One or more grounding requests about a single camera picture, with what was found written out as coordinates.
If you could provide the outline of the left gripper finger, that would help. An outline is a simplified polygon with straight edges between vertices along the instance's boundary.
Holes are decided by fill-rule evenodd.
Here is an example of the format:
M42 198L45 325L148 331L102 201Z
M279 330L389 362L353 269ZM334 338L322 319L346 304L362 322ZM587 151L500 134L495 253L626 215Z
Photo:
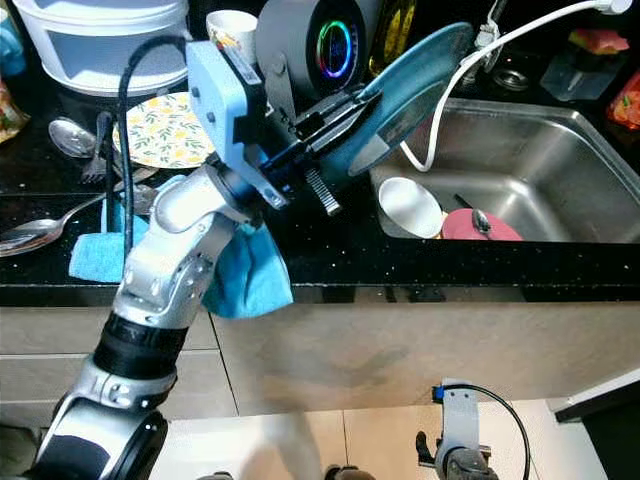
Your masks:
M371 101L372 96L365 95L361 88L330 93L298 115L298 131L320 131L325 125L338 123L340 116L348 111L365 108Z
M332 125L312 143L312 166L319 169L355 169L358 152L364 148L362 122Z

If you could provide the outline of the teal plate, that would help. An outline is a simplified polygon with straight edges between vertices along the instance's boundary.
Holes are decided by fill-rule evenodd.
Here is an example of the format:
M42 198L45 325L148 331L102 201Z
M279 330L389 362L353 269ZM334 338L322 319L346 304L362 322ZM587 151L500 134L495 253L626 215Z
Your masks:
M364 174L419 128L442 97L474 36L474 27L465 22L439 29L357 93L357 99L376 102L352 136L332 152L330 159L340 164L335 178Z

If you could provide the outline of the blue cloth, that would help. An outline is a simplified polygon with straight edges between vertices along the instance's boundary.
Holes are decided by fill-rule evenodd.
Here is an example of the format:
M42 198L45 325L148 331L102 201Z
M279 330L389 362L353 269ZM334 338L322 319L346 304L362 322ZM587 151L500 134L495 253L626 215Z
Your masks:
M70 253L68 274L87 282L118 284L124 261L120 230L83 234ZM287 265L270 230L239 227L221 252L202 306L219 317L243 319L271 314L293 302Z

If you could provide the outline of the large metal spoon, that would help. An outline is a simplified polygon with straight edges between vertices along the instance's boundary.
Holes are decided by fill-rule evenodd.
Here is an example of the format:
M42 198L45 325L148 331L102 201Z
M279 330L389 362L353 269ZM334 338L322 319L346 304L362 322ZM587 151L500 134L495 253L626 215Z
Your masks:
M72 207L58 219L45 218L27 221L9 230L5 230L0 234L0 257L13 257L23 255L40 248L47 244L54 243L63 236L65 228L69 220L73 218L77 212L86 209L86 207L97 204L106 197L105 193L96 195L77 206Z

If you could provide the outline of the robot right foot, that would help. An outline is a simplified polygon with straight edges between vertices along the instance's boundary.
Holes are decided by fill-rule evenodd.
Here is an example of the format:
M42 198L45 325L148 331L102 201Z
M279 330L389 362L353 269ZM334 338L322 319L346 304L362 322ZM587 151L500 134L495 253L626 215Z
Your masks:
M369 472L353 465L330 465L326 468L323 480L370 480Z

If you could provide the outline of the dark oil bottle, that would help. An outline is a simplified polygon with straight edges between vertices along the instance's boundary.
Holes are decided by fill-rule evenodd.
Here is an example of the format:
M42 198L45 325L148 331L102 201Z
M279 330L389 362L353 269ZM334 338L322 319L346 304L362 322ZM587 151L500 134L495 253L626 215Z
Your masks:
M417 0L372 0L369 72L379 76L408 49Z

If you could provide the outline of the white cup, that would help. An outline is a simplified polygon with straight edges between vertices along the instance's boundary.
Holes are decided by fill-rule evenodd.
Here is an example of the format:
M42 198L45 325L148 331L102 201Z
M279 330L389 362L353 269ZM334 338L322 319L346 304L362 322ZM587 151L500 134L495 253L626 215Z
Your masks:
M404 177L384 179L378 187L378 204L390 223L412 237L438 238L445 214L433 193Z

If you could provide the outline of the beige drawer cabinet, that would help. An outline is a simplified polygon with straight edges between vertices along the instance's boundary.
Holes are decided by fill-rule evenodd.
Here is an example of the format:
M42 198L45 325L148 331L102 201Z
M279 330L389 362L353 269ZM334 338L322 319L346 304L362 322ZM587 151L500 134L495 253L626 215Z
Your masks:
M508 401L572 396L640 369L640 303L296 303L200 312L169 419L422 404L443 378Z

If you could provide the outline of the small printed white mug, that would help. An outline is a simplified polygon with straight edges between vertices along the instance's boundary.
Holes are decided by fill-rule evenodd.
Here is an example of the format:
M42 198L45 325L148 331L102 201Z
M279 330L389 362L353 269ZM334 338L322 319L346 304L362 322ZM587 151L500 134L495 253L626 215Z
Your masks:
M256 67L255 32L259 26L256 15L239 10L216 10L205 17L206 31L212 40L229 45L232 41L244 60Z

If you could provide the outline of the short metal spoon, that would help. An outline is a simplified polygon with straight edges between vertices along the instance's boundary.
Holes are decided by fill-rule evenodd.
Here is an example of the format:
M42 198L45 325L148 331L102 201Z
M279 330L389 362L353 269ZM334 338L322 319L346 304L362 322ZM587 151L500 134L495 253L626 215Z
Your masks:
M492 224L490 224L484 212L472 206L470 202L466 201L461 195L457 195L457 193L454 193L453 197L462 207L471 210L472 225L474 225L476 232L486 239L492 238Z

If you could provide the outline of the metal faucet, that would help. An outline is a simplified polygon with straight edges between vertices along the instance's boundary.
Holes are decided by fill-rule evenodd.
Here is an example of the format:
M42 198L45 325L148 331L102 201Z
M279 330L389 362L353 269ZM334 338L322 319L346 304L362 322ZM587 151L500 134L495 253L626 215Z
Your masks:
M493 0L489 12L485 14L485 20L481 23L480 31L474 41L476 58L488 58L490 55L498 54L502 45L498 44L502 32L498 24L500 13L506 9L509 0Z

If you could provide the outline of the black furniture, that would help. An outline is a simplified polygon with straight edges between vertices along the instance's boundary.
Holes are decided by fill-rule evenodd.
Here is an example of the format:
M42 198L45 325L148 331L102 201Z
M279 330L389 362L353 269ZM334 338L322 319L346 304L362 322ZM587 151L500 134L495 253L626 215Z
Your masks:
M585 426L609 480L640 480L640 367L573 394L554 416Z

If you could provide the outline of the metal fork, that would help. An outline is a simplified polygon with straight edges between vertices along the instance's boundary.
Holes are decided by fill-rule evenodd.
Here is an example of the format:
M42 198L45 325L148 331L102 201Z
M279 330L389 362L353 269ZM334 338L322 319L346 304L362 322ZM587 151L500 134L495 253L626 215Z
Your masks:
M79 183L82 186L100 182L108 174L108 143L111 123L113 123L113 114L110 111L100 111L97 114L90 163L84 166L81 175L79 175Z

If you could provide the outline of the pink bowl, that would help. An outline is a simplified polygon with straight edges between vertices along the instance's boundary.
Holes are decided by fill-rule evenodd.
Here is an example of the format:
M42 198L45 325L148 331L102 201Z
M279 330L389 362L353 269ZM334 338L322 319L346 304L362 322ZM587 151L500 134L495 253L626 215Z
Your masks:
M481 233L474 224L475 209L461 207L444 216L442 238L448 241L524 241L524 237L498 216L483 212L488 220L488 233Z

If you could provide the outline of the steel sink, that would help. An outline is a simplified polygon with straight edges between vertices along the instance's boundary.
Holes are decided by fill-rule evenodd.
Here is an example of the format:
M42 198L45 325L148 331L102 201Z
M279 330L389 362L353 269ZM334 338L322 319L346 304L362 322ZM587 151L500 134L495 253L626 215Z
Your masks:
M640 175L567 108L449 100L430 172L396 148L370 182L392 177L415 180L447 212L462 197L526 241L640 243Z

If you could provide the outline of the white stacked container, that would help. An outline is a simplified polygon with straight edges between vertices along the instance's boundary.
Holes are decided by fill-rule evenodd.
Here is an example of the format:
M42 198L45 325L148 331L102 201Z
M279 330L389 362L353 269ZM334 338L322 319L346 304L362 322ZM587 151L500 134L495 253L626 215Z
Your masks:
M113 97L138 46L164 35L189 37L188 0L12 0L54 81Z

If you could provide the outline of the green woven sack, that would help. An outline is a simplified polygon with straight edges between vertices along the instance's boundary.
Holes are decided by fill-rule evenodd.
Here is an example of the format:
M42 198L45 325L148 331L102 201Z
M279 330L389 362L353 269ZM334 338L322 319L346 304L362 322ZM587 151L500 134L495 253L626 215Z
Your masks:
M31 429L0 426L0 480L24 480L38 452Z

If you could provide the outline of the clear sponge holder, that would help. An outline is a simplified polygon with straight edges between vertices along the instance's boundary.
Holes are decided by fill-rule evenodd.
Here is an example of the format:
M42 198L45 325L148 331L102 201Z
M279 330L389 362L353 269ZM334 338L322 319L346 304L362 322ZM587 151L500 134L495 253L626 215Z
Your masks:
M599 99L625 64L626 51L593 55L568 42L566 49L550 60L539 84L562 102Z

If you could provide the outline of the blue mug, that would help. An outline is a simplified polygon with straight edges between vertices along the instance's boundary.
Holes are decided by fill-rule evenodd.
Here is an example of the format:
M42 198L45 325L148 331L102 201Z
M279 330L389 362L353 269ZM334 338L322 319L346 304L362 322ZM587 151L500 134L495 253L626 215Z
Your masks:
M0 67L3 76L15 78L27 70L23 36L14 15L5 6L0 8Z

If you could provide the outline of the pink green sponge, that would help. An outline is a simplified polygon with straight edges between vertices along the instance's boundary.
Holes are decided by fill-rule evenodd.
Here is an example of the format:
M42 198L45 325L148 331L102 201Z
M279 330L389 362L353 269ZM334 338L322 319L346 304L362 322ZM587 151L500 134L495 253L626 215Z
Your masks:
M616 29L573 29L568 41L593 55L616 55L630 50L628 41Z

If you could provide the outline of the red packet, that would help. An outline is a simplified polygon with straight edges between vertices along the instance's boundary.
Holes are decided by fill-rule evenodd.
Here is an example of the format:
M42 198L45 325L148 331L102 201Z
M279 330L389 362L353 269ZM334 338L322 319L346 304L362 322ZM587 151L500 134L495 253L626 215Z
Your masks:
M627 131L640 131L640 68L632 74L622 90L605 110L611 122Z

